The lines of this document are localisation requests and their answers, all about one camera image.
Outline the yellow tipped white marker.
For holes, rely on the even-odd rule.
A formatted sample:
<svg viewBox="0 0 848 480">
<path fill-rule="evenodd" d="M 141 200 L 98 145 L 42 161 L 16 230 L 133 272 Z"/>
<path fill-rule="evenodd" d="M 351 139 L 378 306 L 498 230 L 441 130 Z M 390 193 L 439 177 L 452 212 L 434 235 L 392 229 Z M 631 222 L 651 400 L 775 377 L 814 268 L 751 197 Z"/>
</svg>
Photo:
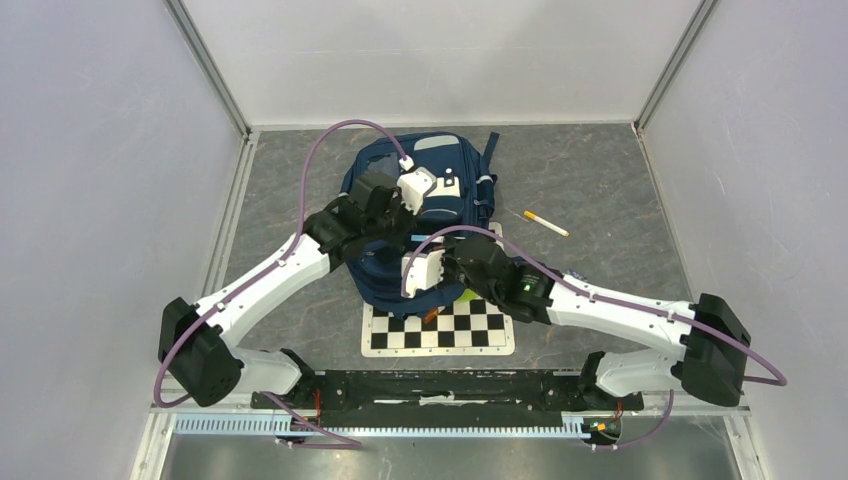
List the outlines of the yellow tipped white marker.
<svg viewBox="0 0 848 480">
<path fill-rule="evenodd" d="M 568 230 L 552 223 L 549 220 L 546 220 L 546 219 L 540 217 L 539 215 L 537 215 L 537 214 L 535 214 L 531 211 L 525 210 L 523 212 L 523 216 L 526 217 L 528 220 L 531 220 L 531 221 L 533 221 L 533 222 L 535 222 L 539 225 L 542 225 L 543 227 L 557 233 L 558 235 L 561 235 L 563 237 L 569 237 L 570 236 L 570 232 Z"/>
</svg>

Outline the brown orange toy block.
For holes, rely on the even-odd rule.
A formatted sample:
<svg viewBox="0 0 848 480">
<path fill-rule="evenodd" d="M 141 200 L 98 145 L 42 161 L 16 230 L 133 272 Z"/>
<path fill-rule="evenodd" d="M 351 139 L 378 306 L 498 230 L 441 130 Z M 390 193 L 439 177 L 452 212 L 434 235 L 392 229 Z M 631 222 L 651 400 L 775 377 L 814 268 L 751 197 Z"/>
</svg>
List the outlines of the brown orange toy block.
<svg viewBox="0 0 848 480">
<path fill-rule="evenodd" d="M 438 317 L 438 314 L 439 314 L 438 308 L 433 308 L 433 309 L 429 310 L 428 313 L 424 316 L 424 318 L 422 320 L 422 324 L 423 325 L 430 324 L 432 321 L 434 321 Z"/>
</svg>

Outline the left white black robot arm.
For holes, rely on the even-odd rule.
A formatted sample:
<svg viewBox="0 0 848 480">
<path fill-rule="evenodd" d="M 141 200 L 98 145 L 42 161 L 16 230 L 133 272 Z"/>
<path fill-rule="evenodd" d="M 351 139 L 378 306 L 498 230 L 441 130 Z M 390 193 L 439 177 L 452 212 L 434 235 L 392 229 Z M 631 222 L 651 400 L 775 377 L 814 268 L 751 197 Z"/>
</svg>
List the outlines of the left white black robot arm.
<svg viewBox="0 0 848 480">
<path fill-rule="evenodd" d="M 293 358 L 242 349 L 241 339 L 294 293 L 359 256 L 368 244 L 404 243 L 435 186 L 424 171 L 397 179 L 366 173 L 238 280 L 195 303 L 181 297 L 170 301 L 157 349 L 156 405 L 170 408 L 192 400 L 208 407 L 239 386 L 270 390 L 290 407 L 306 405 L 314 381 Z"/>
</svg>

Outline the navy blue backpack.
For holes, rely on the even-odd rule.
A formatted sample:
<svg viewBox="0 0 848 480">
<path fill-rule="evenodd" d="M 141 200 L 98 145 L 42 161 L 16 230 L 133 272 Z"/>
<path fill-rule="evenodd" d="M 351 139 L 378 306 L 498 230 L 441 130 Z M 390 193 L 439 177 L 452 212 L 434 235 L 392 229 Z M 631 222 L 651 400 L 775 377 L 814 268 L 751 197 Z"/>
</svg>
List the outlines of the navy blue backpack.
<svg viewBox="0 0 848 480">
<path fill-rule="evenodd" d="M 418 132 L 399 135 L 404 151 L 421 167 L 437 177 L 435 191 L 420 210 L 411 235 L 430 235 L 453 225 L 486 228 L 495 210 L 497 175 L 490 170 L 500 135 L 489 134 L 480 152 L 467 138 L 450 132 Z M 419 242 L 407 238 L 400 252 L 413 251 Z"/>
</svg>

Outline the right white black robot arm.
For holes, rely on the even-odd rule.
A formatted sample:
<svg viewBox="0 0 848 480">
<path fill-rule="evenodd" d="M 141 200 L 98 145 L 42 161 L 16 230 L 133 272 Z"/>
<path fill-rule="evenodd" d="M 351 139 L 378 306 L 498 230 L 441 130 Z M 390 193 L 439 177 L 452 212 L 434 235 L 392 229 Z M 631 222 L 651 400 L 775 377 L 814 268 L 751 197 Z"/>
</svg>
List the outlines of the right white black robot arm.
<svg viewBox="0 0 848 480">
<path fill-rule="evenodd" d="M 742 396 L 751 336 L 729 304 L 703 293 L 695 303 L 662 301 L 596 287 L 510 258 L 474 236 L 444 248 L 442 269 L 502 313 L 524 323 L 580 327 L 642 345 L 625 354 L 595 352 L 577 382 L 580 400 L 602 408 L 614 398 L 680 389 L 735 407 Z"/>
</svg>

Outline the green toy block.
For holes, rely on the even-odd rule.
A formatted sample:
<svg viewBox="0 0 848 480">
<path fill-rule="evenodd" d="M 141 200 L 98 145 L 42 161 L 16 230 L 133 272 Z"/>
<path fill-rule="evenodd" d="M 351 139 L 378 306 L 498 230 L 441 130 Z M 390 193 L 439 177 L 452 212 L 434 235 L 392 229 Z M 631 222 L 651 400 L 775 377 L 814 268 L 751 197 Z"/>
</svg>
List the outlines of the green toy block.
<svg viewBox="0 0 848 480">
<path fill-rule="evenodd" d="M 459 302 L 468 302 L 468 301 L 471 301 L 471 300 L 476 299 L 476 298 L 477 298 L 477 294 L 474 291 L 472 291 L 470 289 L 465 289 L 463 294 L 458 298 L 458 301 Z"/>
</svg>

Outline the black and white chessboard mat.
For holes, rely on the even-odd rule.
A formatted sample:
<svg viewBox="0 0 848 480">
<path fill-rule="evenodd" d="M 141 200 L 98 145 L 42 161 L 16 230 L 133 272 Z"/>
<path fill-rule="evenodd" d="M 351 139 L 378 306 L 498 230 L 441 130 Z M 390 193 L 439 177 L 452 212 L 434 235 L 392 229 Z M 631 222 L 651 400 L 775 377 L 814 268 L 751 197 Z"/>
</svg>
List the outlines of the black and white chessboard mat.
<svg viewBox="0 0 848 480">
<path fill-rule="evenodd" d="M 368 358 L 506 356 L 515 351 L 512 319 L 477 296 L 459 302 L 459 285 L 401 295 L 401 255 L 378 241 L 347 264 L 363 299 L 361 354 Z M 439 309 L 428 325 L 422 320 Z"/>
</svg>

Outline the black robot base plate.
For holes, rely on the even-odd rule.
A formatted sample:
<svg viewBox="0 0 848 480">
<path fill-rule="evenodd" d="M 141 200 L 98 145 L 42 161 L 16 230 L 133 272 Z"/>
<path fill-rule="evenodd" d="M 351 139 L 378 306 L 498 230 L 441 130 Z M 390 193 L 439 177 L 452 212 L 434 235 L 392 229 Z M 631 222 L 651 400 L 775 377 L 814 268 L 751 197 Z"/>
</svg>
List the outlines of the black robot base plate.
<svg viewBox="0 0 848 480">
<path fill-rule="evenodd" d="M 316 411 L 323 427 L 555 427 L 563 413 L 644 408 L 639 393 L 616 399 L 550 369 L 326 370 L 281 399 Z"/>
</svg>

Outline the aluminium frame rail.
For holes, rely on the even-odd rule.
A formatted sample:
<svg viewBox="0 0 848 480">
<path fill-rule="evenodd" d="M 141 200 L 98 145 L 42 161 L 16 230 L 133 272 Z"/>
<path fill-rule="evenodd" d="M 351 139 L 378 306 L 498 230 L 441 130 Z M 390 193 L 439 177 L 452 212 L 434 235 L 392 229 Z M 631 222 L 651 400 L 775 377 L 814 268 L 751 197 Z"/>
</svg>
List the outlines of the aluminium frame rail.
<svg viewBox="0 0 848 480">
<path fill-rule="evenodd" d="M 590 428 L 608 422 L 602 411 L 555 411 L 525 401 L 505 404 L 447 403 L 433 398 L 417 402 L 380 400 L 339 415 L 324 408 L 317 432 L 273 404 L 249 409 L 245 399 L 210 410 L 174 412 L 165 434 L 262 436 L 295 441 L 310 437 L 339 442 L 380 438 L 563 438 L 590 439 Z"/>
</svg>

